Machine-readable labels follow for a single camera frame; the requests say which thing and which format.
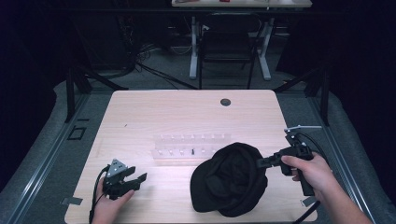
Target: black curtain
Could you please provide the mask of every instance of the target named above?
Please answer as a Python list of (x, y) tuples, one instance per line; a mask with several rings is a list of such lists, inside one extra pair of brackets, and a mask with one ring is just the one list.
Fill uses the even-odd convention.
[(53, 88), (65, 80), (72, 61), (88, 60), (84, 51), (78, 51), (82, 47), (70, 22), (49, 18), (35, 1), (2, 1), (0, 8), (3, 189), (50, 117), (56, 100)]
[(393, 203), (395, 7), (394, 1), (361, 0), (340, 7), (350, 12), (340, 21), (299, 21), (277, 66), (279, 71), (300, 76), (329, 59), (329, 52), (332, 53), (330, 90), (341, 100)]

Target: metal stand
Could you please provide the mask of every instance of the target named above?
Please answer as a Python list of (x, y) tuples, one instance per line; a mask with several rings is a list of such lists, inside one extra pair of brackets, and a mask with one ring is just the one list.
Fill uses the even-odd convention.
[(113, 89), (114, 91), (128, 90), (128, 88), (121, 87), (83, 66), (75, 66), (70, 68), (69, 72), (66, 75), (67, 118), (64, 121), (65, 123), (69, 122), (70, 119), (73, 118), (76, 112), (74, 85), (76, 84), (78, 90), (83, 94), (89, 94), (92, 91), (92, 86), (88, 81), (86, 75), (95, 78), (96, 80), (107, 85), (109, 88)]
[(197, 53), (197, 27), (195, 17), (191, 20), (191, 63), (190, 63), (190, 79), (197, 78), (198, 53)]
[(282, 86), (273, 89), (274, 92), (282, 92), (290, 87), (296, 85), (300, 81), (303, 81), (307, 78), (312, 78), (308, 85), (305, 87), (304, 93), (305, 96), (316, 96), (318, 90), (321, 88), (321, 95), (320, 95), (320, 116), (323, 119), (323, 122), (326, 126), (329, 126), (328, 121), (328, 107), (329, 107), (329, 82), (330, 82), (330, 75), (329, 75), (329, 67), (322, 66), (320, 68), (315, 68), (302, 76), (296, 77), (291, 81), (283, 84)]
[(258, 50), (260, 66), (262, 68), (262, 76), (264, 77), (264, 80), (267, 81), (271, 80), (271, 74), (270, 69), (268, 68), (268, 63), (265, 59), (265, 53), (267, 52), (268, 43), (270, 42), (271, 33), (274, 27), (274, 20), (274, 18), (271, 18), (264, 24), (264, 41), (262, 42), (262, 49)]

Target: table surface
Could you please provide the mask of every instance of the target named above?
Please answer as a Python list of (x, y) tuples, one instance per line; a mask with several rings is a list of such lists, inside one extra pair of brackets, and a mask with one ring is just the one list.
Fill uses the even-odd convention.
[(172, 0), (173, 7), (311, 7), (310, 0), (197, 0), (178, 3)]
[[(222, 99), (231, 104), (222, 105)], [(290, 146), (285, 128), (273, 91), (116, 91), (74, 193), (83, 201), (69, 205), (65, 221), (88, 222), (95, 179), (113, 159), (136, 167), (126, 181), (148, 173), (141, 189), (120, 211), (119, 223), (293, 221), (307, 210), (301, 204), (306, 197), (300, 184), (283, 176), (279, 167), (267, 169), (268, 187), (256, 207), (230, 218), (217, 211), (197, 213), (192, 208), (191, 174), (208, 158), (159, 160), (151, 154), (157, 135), (230, 134), (230, 144), (250, 144), (268, 157)], [(317, 216), (314, 212), (306, 220)]]

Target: baseball cap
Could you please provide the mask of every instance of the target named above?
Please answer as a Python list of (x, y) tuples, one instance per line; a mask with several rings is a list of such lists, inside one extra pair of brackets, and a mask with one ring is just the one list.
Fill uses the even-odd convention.
[(260, 151), (248, 144), (232, 143), (204, 161), (191, 176), (192, 206), (200, 213), (218, 210), (225, 217), (251, 211), (267, 187), (266, 168), (258, 168)]

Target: white table leg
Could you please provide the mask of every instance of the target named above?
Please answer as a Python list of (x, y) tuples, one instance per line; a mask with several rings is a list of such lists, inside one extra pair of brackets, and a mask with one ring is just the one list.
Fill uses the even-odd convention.
[(262, 49), (259, 50), (260, 66), (262, 67), (262, 75), (264, 80), (271, 80), (270, 69), (268, 68), (267, 61), (265, 60), (265, 53), (268, 49), (268, 43), (270, 42), (272, 29), (274, 27), (274, 18), (271, 18), (264, 24), (264, 41), (262, 43)]
[(197, 34), (196, 34), (196, 23), (195, 17), (191, 20), (191, 63), (190, 63), (190, 79), (197, 78), (197, 66), (198, 66), (198, 53), (197, 53)]

